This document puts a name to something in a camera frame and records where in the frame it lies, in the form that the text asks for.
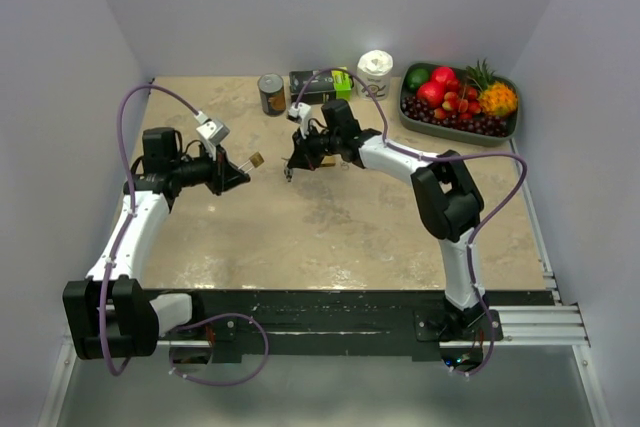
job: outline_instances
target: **fruit tray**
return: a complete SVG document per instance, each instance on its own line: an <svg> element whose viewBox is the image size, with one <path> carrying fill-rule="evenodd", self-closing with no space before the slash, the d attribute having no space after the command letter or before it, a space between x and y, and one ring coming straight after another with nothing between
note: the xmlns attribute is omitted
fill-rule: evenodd
<svg viewBox="0 0 640 427"><path fill-rule="evenodd" d="M485 147L494 147L511 139L518 126L518 118L520 116L520 110L522 109L522 98L520 97L520 94L516 89L516 86L513 84L513 82L505 79L504 77L500 77L498 75L495 76L495 79L507 84L509 87L511 87L511 89L513 89L513 91L518 96L518 109L505 119L507 123L506 135L503 137L481 135L481 134L476 134L474 132L456 130L451 127L434 125L434 124L422 122L420 120L411 119L407 115L405 115L404 112L402 112L402 108L401 108L402 100L407 97L415 96L415 94L409 91L406 87L406 77L409 74L409 72L411 72L413 69L416 69L416 68L424 68L424 69L427 69L429 73L431 73L436 67L439 67L440 65L443 65L443 64L430 64L427 62L416 62L410 65L407 71L405 72L405 75L402 78L402 88L400 90L400 98L398 99L398 114L400 115L400 122L402 123L402 125L409 130L420 132L422 134L433 135L435 137L455 140L458 142L466 142L467 144L482 145ZM466 78L465 70L457 69L455 67L452 67L452 69L455 72L456 77L460 81L463 81Z"/></svg>

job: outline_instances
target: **marble tabletop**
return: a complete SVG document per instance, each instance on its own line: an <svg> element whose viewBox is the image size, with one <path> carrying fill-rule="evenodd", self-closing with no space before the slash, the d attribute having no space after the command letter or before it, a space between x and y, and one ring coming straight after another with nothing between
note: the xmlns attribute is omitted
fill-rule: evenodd
<svg viewBox="0 0 640 427"><path fill-rule="evenodd" d="M159 77L155 83L227 124L231 133L223 146L232 162L239 165L259 151L265 163L251 172L249 184L220 197L205 186L180 194L152 248L144 287L444 288L438 243L422 226L410 187L379 172L344 169L340 162L315 172L296 171L287 183L283 159L293 150L296 125L262 112L257 77ZM396 111L398 88L395 79L383 101L390 138L427 152L487 150L406 130ZM363 128L381 129L371 102L354 92L350 103ZM154 91L143 129L158 126L179 129L187 142L195 138L197 124L182 105ZM508 159L467 165L488 208L516 181ZM478 246L487 288L545 288L522 195L489 222Z"/></svg>

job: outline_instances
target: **white jar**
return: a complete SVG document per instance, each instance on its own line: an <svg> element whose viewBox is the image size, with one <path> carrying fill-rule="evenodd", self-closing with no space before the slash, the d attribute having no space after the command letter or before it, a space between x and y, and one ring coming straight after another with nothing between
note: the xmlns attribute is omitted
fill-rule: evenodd
<svg viewBox="0 0 640 427"><path fill-rule="evenodd" d="M372 50L360 57L358 77L367 84L377 99L384 99L389 95L389 89L391 88L392 68L393 57L383 50ZM356 88L360 97L371 100L369 94L359 82L356 82Z"/></svg>

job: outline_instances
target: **green avocado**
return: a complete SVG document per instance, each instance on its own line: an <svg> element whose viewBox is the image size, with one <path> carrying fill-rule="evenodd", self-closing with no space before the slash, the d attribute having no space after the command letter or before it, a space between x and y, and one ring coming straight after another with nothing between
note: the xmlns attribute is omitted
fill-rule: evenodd
<svg viewBox="0 0 640 427"><path fill-rule="evenodd" d="M428 80L429 72L427 69L417 68L407 74L405 85L411 92L416 92Z"/></svg>

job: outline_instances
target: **can lid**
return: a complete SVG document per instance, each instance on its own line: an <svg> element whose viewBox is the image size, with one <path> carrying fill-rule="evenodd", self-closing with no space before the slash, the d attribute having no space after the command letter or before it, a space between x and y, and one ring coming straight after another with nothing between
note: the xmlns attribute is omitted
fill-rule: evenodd
<svg viewBox="0 0 640 427"><path fill-rule="evenodd" d="M258 88L268 94L278 92L284 87L284 81L278 74L265 74L258 80Z"/></svg>

